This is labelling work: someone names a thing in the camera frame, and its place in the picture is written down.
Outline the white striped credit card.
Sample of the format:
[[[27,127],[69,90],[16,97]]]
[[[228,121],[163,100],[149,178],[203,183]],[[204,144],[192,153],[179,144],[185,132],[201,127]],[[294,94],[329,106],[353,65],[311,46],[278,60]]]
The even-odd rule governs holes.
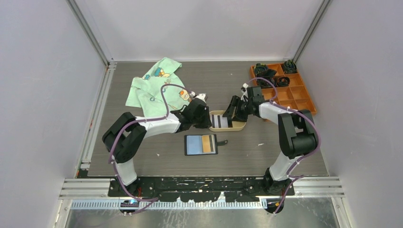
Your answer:
[[[211,116],[212,128],[228,128],[228,118],[222,115],[213,114]]]

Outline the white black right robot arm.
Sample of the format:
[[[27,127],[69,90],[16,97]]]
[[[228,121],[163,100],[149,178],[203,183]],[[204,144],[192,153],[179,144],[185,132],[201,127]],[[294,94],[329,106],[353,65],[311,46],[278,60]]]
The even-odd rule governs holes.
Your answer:
[[[309,110],[295,110],[266,100],[259,86],[244,85],[242,91],[241,97],[232,97],[223,117],[246,122],[254,115],[277,124],[280,154],[262,181],[265,192],[276,195],[290,183],[290,174],[298,163],[319,148],[319,136]]]

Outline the black leather card holder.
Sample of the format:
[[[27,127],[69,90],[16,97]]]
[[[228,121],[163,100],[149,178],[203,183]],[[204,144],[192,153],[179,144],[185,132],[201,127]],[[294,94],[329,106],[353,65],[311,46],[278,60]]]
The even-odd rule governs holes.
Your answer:
[[[215,139],[215,153],[205,154],[202,152],[202,136],[203,135],[185,135],[184,136],[184,155],[185,156],[201,156],[201,155],[216,155],[218,154],[218,147],[228,144],[228,140],[218,141],[217,135]]]

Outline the orange striped credit card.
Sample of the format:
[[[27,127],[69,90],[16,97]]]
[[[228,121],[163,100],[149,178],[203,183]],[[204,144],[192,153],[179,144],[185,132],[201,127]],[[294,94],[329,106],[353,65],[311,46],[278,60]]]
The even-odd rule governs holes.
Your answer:
[[[203,135],[201,137],[202,152],[205,154],[215,153],[214,135]]]

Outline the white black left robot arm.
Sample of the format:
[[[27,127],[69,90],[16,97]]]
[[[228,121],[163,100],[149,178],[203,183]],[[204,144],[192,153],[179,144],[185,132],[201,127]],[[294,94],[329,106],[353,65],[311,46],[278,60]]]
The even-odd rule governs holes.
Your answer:
[[[104,133],[102,142],[110,153],[110,162],[121,180],[120,190],[127,196],[138,192],[139,184],[133,158],[143,139],[164,133],[180,133],[195,128],[209,128],[207,95],[198,94],[182,110],[171,111],[166,117],[146,119],[123,113]]]

